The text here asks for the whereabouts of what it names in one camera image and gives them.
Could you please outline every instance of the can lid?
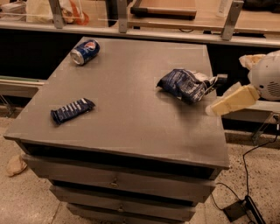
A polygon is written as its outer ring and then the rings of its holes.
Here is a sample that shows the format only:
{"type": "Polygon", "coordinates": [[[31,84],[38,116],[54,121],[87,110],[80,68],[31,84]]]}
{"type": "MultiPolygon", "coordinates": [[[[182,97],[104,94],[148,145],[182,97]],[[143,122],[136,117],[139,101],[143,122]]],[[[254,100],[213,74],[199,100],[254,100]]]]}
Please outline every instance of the can lid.
{"type": "Polygon", "coordinates": [[[70,56],[73,60],[73,62],[75,62],[77,65],[81,66],[84,64],[84,58],[82,57],[81,53],[77,50],[72,50],[70,52],[70,56]]]}

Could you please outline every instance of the soda can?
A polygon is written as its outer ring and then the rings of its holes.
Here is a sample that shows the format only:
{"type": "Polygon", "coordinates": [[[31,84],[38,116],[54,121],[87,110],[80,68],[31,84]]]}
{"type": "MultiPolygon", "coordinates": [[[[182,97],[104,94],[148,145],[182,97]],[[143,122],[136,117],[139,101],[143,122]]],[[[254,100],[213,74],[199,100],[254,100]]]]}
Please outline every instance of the soda can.
{"type": "Polygon", "coordinates": [[[99,44],[90,39],[86,42],[76,46],[71,52],[70,56],[77,65],[82,66],[94,58],[100,50],[99,44]]]}

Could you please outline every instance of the table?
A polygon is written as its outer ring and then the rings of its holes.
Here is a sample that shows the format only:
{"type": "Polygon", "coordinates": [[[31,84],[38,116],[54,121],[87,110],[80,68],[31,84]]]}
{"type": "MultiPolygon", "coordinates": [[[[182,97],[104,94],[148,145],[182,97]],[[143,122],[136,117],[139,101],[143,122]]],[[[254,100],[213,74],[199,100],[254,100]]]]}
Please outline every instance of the table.
{"type": "Polygon", "coordinates": [[[124,223],[183,223],[228,169],[219,117],[156,88],[173,68],[211,75],[204,45],[97,38],[84,66],[68,55],[4,137],[52,182],[51,191],[85,217],[124,223]],[[96,107],[59,127],[51,109],[82,97],[96,107]]]}
{"type": "MultiPolygon", "coordinates": [[[[194,20],[136,17],[130,13],[130,8],[128,8],[128,25],[129,27],[136,26],[221,32],[226,19],[215,16],[219,4],[220,0],[196,0],[197,14],[194,20]]],[[[279,35],[279,22],[280,14],[270,11],[242,10],[234,31],[279,35]]]]}

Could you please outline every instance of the drawer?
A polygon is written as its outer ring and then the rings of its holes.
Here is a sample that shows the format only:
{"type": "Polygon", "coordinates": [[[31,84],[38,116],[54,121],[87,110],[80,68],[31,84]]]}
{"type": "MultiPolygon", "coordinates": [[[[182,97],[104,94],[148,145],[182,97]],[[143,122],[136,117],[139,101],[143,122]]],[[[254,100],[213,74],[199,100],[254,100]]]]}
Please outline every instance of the drawer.
{"type": "Polygon", "coordinates": [[[115,211],[110,211],[108,209],[100,209],[91,206],[67,204],[67,208],[71,211],[72,214],[76,214],[81,217],[103,221],[112,221],[119,224],[184,224],[184,222],[177,220],[167,220],[151,216],[137,215],[133,213],[119,214],[115,211]]]}
{"type": "Polygon", "coordinates": [[[159,173],[157,177],[135,174],[133,170],[91,164],[54,157],[23,156],[40,177],[51,180],[145,193],[178,200],[205,202],[214,189],[212,180],[175,177],[159,173]]]}
{"type": "Polygon", "coordinates": [[[191,206],[174,205],[163,201],[140,198],[125,193],[84,190],[52,185],[51,192],[61,201],[90,207],[101,207],[133,214],[144,214],[177,221],[189,221],[195,214],[191,206]]]}

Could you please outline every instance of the floor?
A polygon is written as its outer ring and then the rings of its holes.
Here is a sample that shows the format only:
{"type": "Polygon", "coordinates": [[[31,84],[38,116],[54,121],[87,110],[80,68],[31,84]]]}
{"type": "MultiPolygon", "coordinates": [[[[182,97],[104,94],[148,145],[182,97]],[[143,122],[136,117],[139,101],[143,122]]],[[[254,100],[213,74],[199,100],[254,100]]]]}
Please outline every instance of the floor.
{"type": "MultiPolygon", "coordinates": [[[[109,224],[110,222],[88,220],[71,214],[66,203],[59,202],[48,191],[48,180],[38,178],[31,169],[8,177],[6,165],[14,155],[23,153],[12,141],[3,138],[3,133],[15,118],[6,118],[0,109],[0,223],[7,224],[109,224]]],[[[246,177],[242,154],[254,146],[248,132],[225,131],[231,168],[223,171],[216,182],[231,187],[243,199],[246,195],[246,177]]],[[[263,135],[260,144],[271,141],[274,136],[263,135]]],[[[280,223],[280,140],[266,147],[259,148],[246,156],[249,172],[249,191],[266,223],[280,223]]],[[[217,185],[213,197],[221,208],[235,202],[235,196],[224,186],[217,185]]],[[[190,224],[230,223],[226,215],[214,206],[209,197],[205,204],[198,204],[197,212],[190,224]]],[[[242,216],[234,223],[249,223],[247,216],[242,216]]]]}

